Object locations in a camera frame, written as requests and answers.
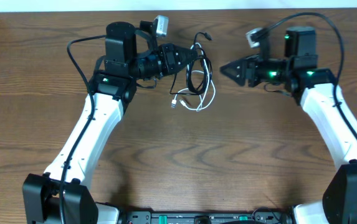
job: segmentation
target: black cable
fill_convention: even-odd
[[[158,84],[158,80],[157,80],[155,77],[153,77],[152,79],[153,79],[153,81],[155,82],[155,84],[154,84],[153,86],[143,86],[143,85],[141,85],[141,84],[139,84],[139,83],[137,83],[136,85],[137,85],[138,87],[140,87],[140,88],[148,88],[148,89],[156,88],[156,85]]]
[[[274,224],[279,224],[279,223],[281,223],[281,220],[276,216],[276,214],[271,210],[271,208],[269,208],[269,207],[260,207],[260,208],[257,208],[256,210],[254,210],[253,213],[252,213],[252,218],[254,219],[254,223],[255,223],[255,224],[257,223],[257,221],[256,221],[256,219],[255,219],[255,214],[256,214],[260,209],[266,209],[266,210],[268,210],[268,211],[274,216],[274,218],[275,218],[276,220],[278,220],[278,222],[277,222],[277,223],[274,223]]]
[[[83,130],[81,130],[79,136],[77,137],[76,141],[74,142],[74,145],[72,147],[72,149],[70,150],[66,161],[64,162],[64,169],[62,171],[62,177],[60,178],[60,185],[59,185],[59,212],[60,212],[60,219],[62,221],[62,224],[66,224],[66,218],[65,218],[65,208],[64,208],[64,185],[65,185],[65,180],[66,180],[66,173],[67,170],[70,168],[70,160],[73,157],[74,151],[77,148],[77,145],[79,144],[81,138],[83,137],[85,130],[88,128],[88,126],[90,125],[90,122],[93,118],[93,114],[95,112],[95,102],[93,99],[93,95],[91,94],[91,89],[90,89],[90,84],[88,83],[87,79],[85,78],[84,72],[81,70],[81,68],[79,67],[79,65],[77,64],[77,62],[74,60],[72,53],[70,53],[70,46],[74,43],[77,42],[83,42],[86,40],[94,40],[94,39],[100,39],[100,38],[104,38],[106,37],[106,35],[99,35],[99,36],[95,36],[95,37],[87,37],[87,38],[82,38],[82,39],[78,39],[78,40],[72,40],[67,44],[67,54],[69,55],[70,59],[72,60],[74,66],[76,67],[77,71],[79,71],[79,74],[81,76],[81,78],[84,81],[85,87],[87,88],[87,93],[90,97],[90,101],[91,101],[91,113],[88,116],[88,120],[85,123]]]
[[[299,17],[299,16],[317,16],[319,18],[322,18],[335,31],[335,34],[336,34],[336,36],[338,38],[339,45],[340,45],[340,64],[339,64],[338,74],[336,76],[336,82],[333,84],[333,101],[335,102],[335,106],[337,107],[341,118],[346,123],[348,129],[351,131],[351,133],[353,134],[354,138],[357,140],[357,132],[354,130],[354,128],[352,127],[352,125],[348,121],[347,117],[345,116],[343,110],[341,109],[341,106],[340,106],[341,102],[339,102],[338,97],[337,97],[337,92],[336,92],[337,88],[338,88],[341,72],[343,71],[343,64],[345,62],[345,47],[344,47],[343,39],[341,38],[340,32],[339,32],[338,28],[335,26],[335,24],[329,18],[324,16],[323,14],[320,14],[320,13],[317,13],[317,12],[300,12],[300,13],[296,13],[296,14],[293,14],[291,16],[288,16],[288,17],[282,19],[281,21],[277,22],[276,24],[264,29],[261,34],[257,34],[256,39],[260,39],[264,35],[268,34],[268,32],[270,32],[272,29],[278,27],[279,25],[283,24],[284,22],[288,21],[289,19],[293,19],[294,17]]]
[[[285,95],[285,96],[291,96],[290,93],[288,93],[286,91],[283,91],[283,90],[268,90],[267,89],[268,85],[280,85],[280,83],[266,83],[266,84],[264,84],[264,90],[269,92],[269,93],[279,93],[279,94],[282,94],[282,95]]]
[[[211,65],[211,61],[209,60],[209,58],[207,57],[205,51],[196,45],[196,39],[198,37],[199,34],[202,34],[207,40],[212,40],[210,34],[208,34],[207,32],[197,32],[194,36],[194,40],[193,40],[193,49],[194,50],[200,50],[202,52],[202,55],[199,55],[195,60],[193,60],[189,65],[188,68],[186,70],[186,86],[188,88],[188,90],[192,93],[173,93],[173,88],[174,85],[176,83],[176,79],[177,79],[177,74],[174,75],[174,80],[173,83],[171,85],[170,88],[170,94],[171,95],[191,95],[191,96],[198,96],[200,94],[203,94],[206,91],[207,86],[209,85],[210,81],[212,80],[212,65]],[[192,82],[192,70],[193,70],[193,66],[195,64],[195,62],[197,60],[200,60],[202,69],[203,69],[203,80],[202,82],[199,84],[199,86],[197,88],[194,87],[193,82]],[[210,74],[210,79],[207,82],[207,70],[205,67],[206,63],[206,67],[209,70],[209,74]]]

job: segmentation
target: white cable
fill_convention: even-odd
[[[200,48],[202,48],[202,45],[199,44],[198,42],[195,43],[196,45],[198,45]],[[202,95],[199,95],[199,98],[201,100],[201,102],[199,103],[198,107],[197,108],[190,108],[184,100],[180,100],[179,102],[188,110],[191,110],[191,111],[196,111],[196,112],[199,112],[201,110],[204,110],[206,109],[208,106],[210,106],[210,104],[213,102],[214,100],[214,97],[216,96],[216,87],[214,86],[214,83],[213,81],[210,79],[210,73],[209,73],[209,68],[207,67],[207,63],[206,63],[206,60],[203,59],[203,63],[204,63],[204,68],[206,68],[206,90],[204,91],[203,93],[203,96]],[[187,74],[186,74],[186,77],[188,78],[188,71],[189,71],[189,65],[187,65]],[[198,73],[201,73],[201,74],[204,74],[204,72],[200,71],[200,70],[193,70],[193,72],[198,72]],[[213,87],[213,96],[212,98],[210,99],[209,103],[206,105],[206,106],[203,106],[203,103],[204,103],[204,99],[206,99],[206,94],[209,90],[209,85],[211,84],[211,86]],[[185,91],[185,90],[188,90],[188,88],[183,88],[182,90],[179,90],[178,93],[181,93],[182,91]],[[171,102],[171,106],[174,108],[175,107],[175,104],[177,102],[177,94],[175,95],[174,99],[172,100]]]

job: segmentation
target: wood grain surface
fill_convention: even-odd
[[[357,117],[357,9],[311,10],[330,17],[342,33],[346,63],[341,87]],[[93,177],[99,202],[154,210],[243,211],[321,199],[335,174],[311,119],[293,99],[237,86],[218,68],[256,50],[245,33],[299,10],[58,12],[0,14],[0,223],[25,221],[21,187],[41,174],[76,124],[85,87],[66,53],[68,41],[105,33],[106,25],[170,18],[159,43],[189,47],[197,31],[213,62],[217,96],[200,113],[171,109],[172,77],[155,90],[138,90],[113,130]],[[337,71],[339,48],[319,18],[294,19],[272,34],[283,57],[288,26],[317,28],[319,65]],[[102,40],[73,46],[90,78]],[[184,87],[180,73],[176,88]]]

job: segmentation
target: white wall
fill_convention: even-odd
[[[357,7],[357,0],[0,0],[0,12]]]

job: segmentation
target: bundled cable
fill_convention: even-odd
[[[196,111],[196,112],[206,109],[212,103],[212,101],[214,100],[214,97],[216,96],[216,87],[214,86],[214,83],[212,80],[211,61],[208,59],[205,51],[202,48],[202,45],[199,42],[196,42],[196,39],[199,34],[202,34],[207,40],[212,40],[211,36],[207,32],[196,33],[196,35],[194,37],[193,45],[191,46],[191,49],[200,50],[201,55],[196,60],[191,62],[189,65],[187,65],[187,67],[186,67],[186,88],[183,88],[182,90],[179,90],[176,93],[172,92],[175,82],[176,82],[176,79],[177,79],[177,74],[174,75],[173,84],[171,85],[171,88],[170,88],[170,94],[175,95],[174,99],[171,102],[172,108],[175,108],[175,106],[176,106],[178,95],[199,96],[200,103],[198,104],[198,106],[196,108],[189,107],[186,104],[186,102],[182,99],[179,101],[188,110]],[[202,67],[203,71],[193,70],[193,66],[197,60],[200,60],[201,67]],[[193,81],[192,81],[193,73],[203,74],[203,80],[199,84],[198,87],[195,87],[193,85]],[[210,85],[212,86],[212,89],[213,89],[213,95],[212,95],[212,98],[210,99],[209,103],[206,106],[204,106],[204,100],[206,99],[206,95],[207,95],[207,92],[209,91]]]

